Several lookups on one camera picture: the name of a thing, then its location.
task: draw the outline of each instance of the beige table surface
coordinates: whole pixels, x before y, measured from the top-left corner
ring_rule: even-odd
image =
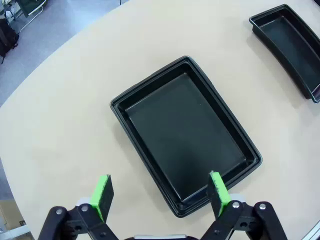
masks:
[[[320,36],[320,7],[312,0],[286,3]],[[189,55],[263,156],[230,192],[249,204],[271,202],[288,238],[301,239],[320,219],[320,105],[302,96],[249,23],[280,4],[130,0],[44,61],[0,108],[0,157],[34,237],[51,207],[71,209],[108,173],[115,195],[107,222],[120,239],[202,236],[214,220],[211,207],[175,217],[109,106]]]

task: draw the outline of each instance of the green foam pad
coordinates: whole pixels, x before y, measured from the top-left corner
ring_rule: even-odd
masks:
[[[99,217],[105,222],[111,205],[114,191],[110,175],[103,175],[95,187],[90,204],[95,208]]]
[[[212,171],[209,174],[208,195],[214,215],[217,218],[223,212],[224,207],[231,201],[225,183],[217,171]]]

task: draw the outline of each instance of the black tray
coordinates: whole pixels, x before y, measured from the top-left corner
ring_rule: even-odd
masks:
[[[209,202],[208,174],[229,189],[262,162],[208,77],[179,58],[111,101],[111,109],[177,217]]]
[[[306,99],[320,101],[320,40],[286,4],[249,19],[253,32],[269,48]]]

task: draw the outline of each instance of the screw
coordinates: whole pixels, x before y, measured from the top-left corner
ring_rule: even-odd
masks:
[[[57,211],[55,211],[55,213],[58,214],[58,215],[62,214],[62,209],[59,208]]]
[[[237,201],[235,201],[234,203],[232,203],[232,207],[234,209],[237,209],[238,207],[240,207],[240,204]]]
[[[82,207],[81,207],[81,211],[82,211],[82,212],[88,211],[88,206],[87,206],[87,205],[82,206]]]
[[[265,205],[264,203],[261,203],[261,204],[259,205],[259,208],[260,208],[261,210],[265,210],[265,209],[266,209],[266,205]]]

